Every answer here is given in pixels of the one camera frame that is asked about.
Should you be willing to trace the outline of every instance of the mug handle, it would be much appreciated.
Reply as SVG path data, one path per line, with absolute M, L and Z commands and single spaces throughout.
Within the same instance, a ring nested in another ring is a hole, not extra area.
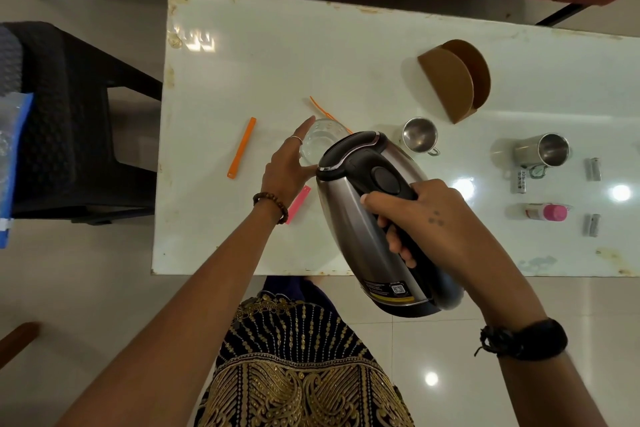
M 536 171 L 539 167 L 542 167 L 542 172 Z M 532 179 L 542 179 L 547 174 L 547 167 L 545 164 L 536 164 L 529 169 L 529 176 L 531 176 Z

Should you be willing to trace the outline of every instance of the orange plastic stick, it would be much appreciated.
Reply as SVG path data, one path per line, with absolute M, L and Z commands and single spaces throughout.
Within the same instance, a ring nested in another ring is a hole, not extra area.
M 238 146 L 238 151 L 236 152 L 236 156 L 234 157 L 234 162 L 231 163 L 231 167 L 229 167 L 229 172 L 227 172 L 227 177 L 229 179 L 235 179 L 236 174 L 238 172 L 238 166 L 240 166 L 240 160 L 242 159 L 242 155 L 244 154 L 244 148 L 249 142 L 249 137 L 251 137 L 251 132 L 253 131 L 253 127 L 257 120 L 255 117 L 251 117 L 249 121 L 249 125 L 246 126 L 246 130 L 244 131 L 244 135 L 242 136 L 242 140 L 240 140 L 240 145 Z
M 336 122 L 340 123 L 340 121 L 339 121 L 336 117 L 334 117 L 333 115 L 331 115 L 329 112 L 326 112 L 326 111 L 324 110 L 324 108 L 322 108 L 320 105 L 318 105 L 318 104 L 317 104 L 317 102 L 316 102 L 316 100 L 314 99 L 314 97 L 313 97 L 313 96 L 309 96 L 309 99 L 311 99 L 311 103 L 313 103 L 313 104 L 316 106 L 316 108 L 317 108 L 318 110 L 320 110 L 320 111 L 324 114 L 324 116 L 325 116 L 325 117 L 330 118 L 331 120 L 335 120 Z

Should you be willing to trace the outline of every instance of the brown cardboard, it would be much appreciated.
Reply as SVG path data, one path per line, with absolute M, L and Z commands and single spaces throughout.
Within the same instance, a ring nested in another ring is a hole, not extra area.
M 471 43 L 452 39 L 418 56 L 452 123 L 476 113 L 491 91 L 484 57 Z

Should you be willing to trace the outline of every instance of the clear glass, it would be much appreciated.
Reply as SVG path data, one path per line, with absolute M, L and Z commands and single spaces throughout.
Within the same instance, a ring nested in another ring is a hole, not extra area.
M 328 118 L 318 119 L 300 146 L 300 156 L 308 165 L 317 164 L 328 148 L 347 135 L 349 131 L 340 122 Z

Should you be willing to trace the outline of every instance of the black chair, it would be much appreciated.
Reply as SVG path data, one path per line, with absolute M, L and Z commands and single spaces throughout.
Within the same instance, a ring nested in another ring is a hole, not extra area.
M 162 83 L 51 24 L 4 27 L 24 52 L 22 91 L 34 94 L 20 136 L 12 216 L 101 225 L 153 214 L 156 173 L 115 160 L 107 89 L 161 100 Z

